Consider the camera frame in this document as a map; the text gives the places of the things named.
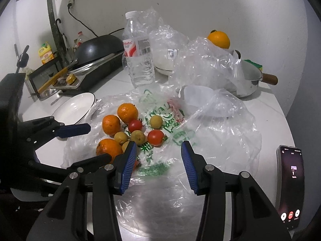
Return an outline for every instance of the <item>white call button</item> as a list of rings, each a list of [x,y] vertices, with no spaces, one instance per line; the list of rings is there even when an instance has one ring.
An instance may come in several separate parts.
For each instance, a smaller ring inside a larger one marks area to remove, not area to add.
[[[284,221],[284,220],[286,219],[286,213],[283,213],[283,214],[281,215],[281,219],[282,219],[282,221]]]

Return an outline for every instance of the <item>saucepan wooden handle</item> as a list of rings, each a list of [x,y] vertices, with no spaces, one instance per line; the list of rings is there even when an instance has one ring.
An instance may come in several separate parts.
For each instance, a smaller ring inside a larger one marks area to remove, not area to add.
[[[262,82],[271,85],[276,85],[278,84],[278,81],[278,77],[276,77],[275,75],[263,73]]]
[[[54,84],[61,76],[65,75],[68,72],[68,68],[63,68],[60,72],[56,73],[53,77],[51,77],[48,81],[45,82],[44,85],[42,85],[38,93],[43,93],[51,84]]]

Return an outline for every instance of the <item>bottle label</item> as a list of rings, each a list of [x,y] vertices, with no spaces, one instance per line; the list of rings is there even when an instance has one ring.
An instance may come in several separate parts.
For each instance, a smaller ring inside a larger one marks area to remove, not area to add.
[[[167,49],[167,58],[174,60],[177,56],[177,49]]]
[[[148,36],[123,40],[125,56],[136,57],[150,53]]]

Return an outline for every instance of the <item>silver screw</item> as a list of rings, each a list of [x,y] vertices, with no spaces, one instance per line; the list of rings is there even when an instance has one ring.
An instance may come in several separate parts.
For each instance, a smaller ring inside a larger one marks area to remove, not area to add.
[[[250,174],[249,174],[248,172],[246,172],[246,171],[242,171],[242,172],[241,172],[241,176],[242,176],[243,178],[249,178],[249,177],[250,177]]]
[[[105,170],[112,170],[113,168],[114,168],[113,164],[107,164],[107,165],[104,166]]]
[[[211,165],[211,164],[207,164],[207,165],[205,166],[205,169],[206,169],[207,171],[212,171],[212,170],[215,169],[215,167],[214,167],[213,165]]]
[[[77,172],[72,172],[72,173],[70,173],[69,177],[71,179],[74,179],[74,178],[78,177],[78,173]]]

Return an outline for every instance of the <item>blue ridged rubber pad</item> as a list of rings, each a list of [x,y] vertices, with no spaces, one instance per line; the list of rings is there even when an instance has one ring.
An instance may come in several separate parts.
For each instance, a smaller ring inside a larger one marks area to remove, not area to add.
[[[137,156],[137,145],[134,143],[132,149],[130,150],[129,157],[127,159],[125,168],[122,173],[120,191],[122,194],[125,193],[125,190],[128,189],[130,178],[132,177],[135,161]]]
[[[197,173],[194,168],[194,165],[192,163],[192,159],[190,156],[190,153],[185,145],[185,143],[182,143],[181,146],[181,155],[185,167],[185,171],[187,174],[188,182],[192,190],[196,193],[198,191],[198,185],[197,185]]]

